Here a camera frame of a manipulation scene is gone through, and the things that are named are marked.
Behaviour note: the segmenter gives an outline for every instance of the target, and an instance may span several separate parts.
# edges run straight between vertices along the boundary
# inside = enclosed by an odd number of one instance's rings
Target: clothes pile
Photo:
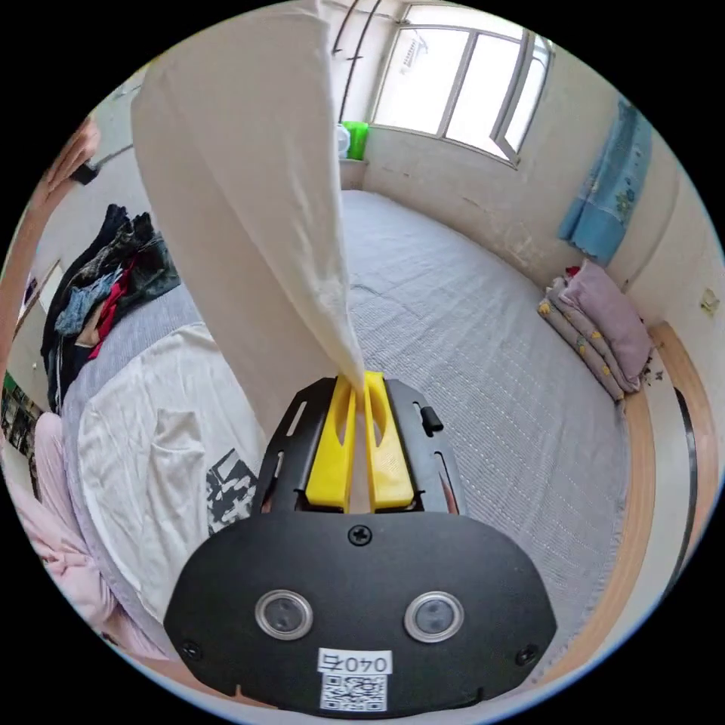
[[[652,342],[631,302],[602,267],[585,260],[557,277],[538,313],[582,357],[615,401],[640,389]]]
[[[41,355],[53,412],[60,414],[68,387],[113,326],[179,282],[148,213],[130,219],[125,207],[111,204],[98,236],[65,272],[48,309]]]

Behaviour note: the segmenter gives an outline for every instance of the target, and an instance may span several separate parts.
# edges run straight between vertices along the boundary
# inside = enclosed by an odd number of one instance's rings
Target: green container
[[[350,148],[347,150],[347,158],[362,161],[365,158],[368,125],[361,121],[343,121],[342,125],[350,132]]]

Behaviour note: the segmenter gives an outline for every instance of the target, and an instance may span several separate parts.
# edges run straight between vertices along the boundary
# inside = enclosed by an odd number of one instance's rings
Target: white sheet
[[[318,378],[363,385],[317,9],[282,3],[187,39],[131,109],[160,229],[267,435]]]
[[[111,378],[85,407],[78,445],[98,535],[161,621],[208,536],[207,470],[235,449],[257,475],[266,445],[205,325],[162,338]]]

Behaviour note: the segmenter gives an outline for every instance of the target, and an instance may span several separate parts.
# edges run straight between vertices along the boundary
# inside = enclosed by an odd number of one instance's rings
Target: window frame
[[[371,120],[370,125],[373,128],[386,128],[391,131],[402,131],[404,133],[409,134],[416,134],[418,136],[425,136],[427,138],[436,138],[438,140],[445,141],[447,143],[453,143],[456,146],[463,147],[465,149],[470,149],[473,151],[476,151],[478,153],[482,153],[485,156],[488,156],[490,159],[495,159],[496,161],[499,161],[503,164],[506,164],[508,166],[511,166],[513,168],[516,168],[521,160],[521,149],[523,148],[524,143],[526,142],[526,137],[529,134],[529,129],[531,128],[532,121],[534,119],[534,116],[539,108],[539,104],[541,103],[541,99],[544,96],[544,92],[546,89],[547,81],[549,79],[549,72],[551,70],[551,65],[554,62],[554,45],[551,43],[551,41],[547,40],[546,38],[541,37],[541,40],[543,41],[545,45],[545,49],[547,52],[547,63],[546,68],[544,72],[544,79],[541,83],[541,88],[539,89],[538,97],[536,98],[536,103],[534,105],[533,112],[529,118],[529,122],[526,125],[526,130],[523,133],[523,136],[521,138],[521,143],[519,147],[519,151],[514,151],[514,148],[511,146],[510,143],[506,140],[506,134],[508,133],[508,129],[511,126],[511,120],[514,117],[514,113],[516,112],[517,104],[521,98],[521,93],[523,91],[523,87],[526,84],[526,78],[529,74],[529,68],[531,67],[531,63],[533,61],[533,55],[534,55],[534,47],[535,47],[535,41],[537,34],[531,30],[528,30],[527,28],[523,28],[523,33],[521,36],[521,40],[519,41],[519,54],[516,59],[516,63],[514,65],[514,71],[511,74],[511,80],[509,82],[508,89],[506,91],[506,94],[504,96],[503,101],[501,102],[501,108],[498,111],[498,117],[496,118],[493,128],[491,130],[491,133],[489,135],[489,138],[498,146],[499,149],[501,149],[501,152],[505,155],[505,158],[502,158],[500,156],[497,156],[496,154],[490,153],[489,151],[486,151],[482,148],[479,148],[477,146],[471,146],[469,143],[464,143],[462,141],[456,140],[455,138],[449,138],[446,136],[446,133],[448,132],[451,119],[453,117],[453,112],[455,110],[456,102],[458,101],[458,97],[461,94],[461,89],[463,88],[463,83],[466,77],[466,73],[468,71],[468,67],[470,66],[471,58],[473,57],[474,51],[476,49],[476,42],[479,35],[487,35],[492,38],[500,38],[504,40],[513,41],[514,39],[511,38],[510,35],[504,35],[502,33],[497,33],[489,30],[478,30],[476,28],[471,28],[469,26],[464,25],[442,25],[438,23],[410,23],[407,20],[408,14],[411,10],[411,8],[415,7],[416,5],[420,5],[421,3],[411,3],[406,8],[406,12],[403,15],[403,18],[399,20],[396,25],[397,28],[395,29],[395,32],[392,33],[392,36],[390,38],[390,45],[387,50],[387,57],[385,58],[385,62],[381,64],[381,72],[378,76],[378,81],[375,88],[375,95],[372,99],[372,104],[370,106],[370,113],[369,118]],[[468,33],[468,40],[466,41],[466,45],[464,46],[464,51],[461,56],[461,60],[458,63],[458,71],[455,74],[455,77],[453,79],[453,83],[451,86],[451,91],[448,96],[448,100],[446,101],[446,106],[443,110],[443,114],[441,116],[440,124],[438,126],[438,130],[435,134],[427,133],[426,131],[416,131],[414,128],[404,128],[402,126],[390,126],[386,124],[379,124],[375,123],[375,114],[378,112],[378,105],[380,103],[380,99],[382,96],[383,87],[385,86],[385,81],[387,80],[388,73],[390,72],[390,65],[393,61],[393,53],[396,47],[396,43],[398,42],[398,38],[400,37],[400,33],[403,30],[417,30],[417,29],[429,29],[429,30],[458,30]]]

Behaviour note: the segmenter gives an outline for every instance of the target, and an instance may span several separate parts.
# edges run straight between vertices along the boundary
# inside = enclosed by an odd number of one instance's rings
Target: window
[[[516,164],[544,87],[548,41],[457,5],[411,5],[373,123],[447,138]]]

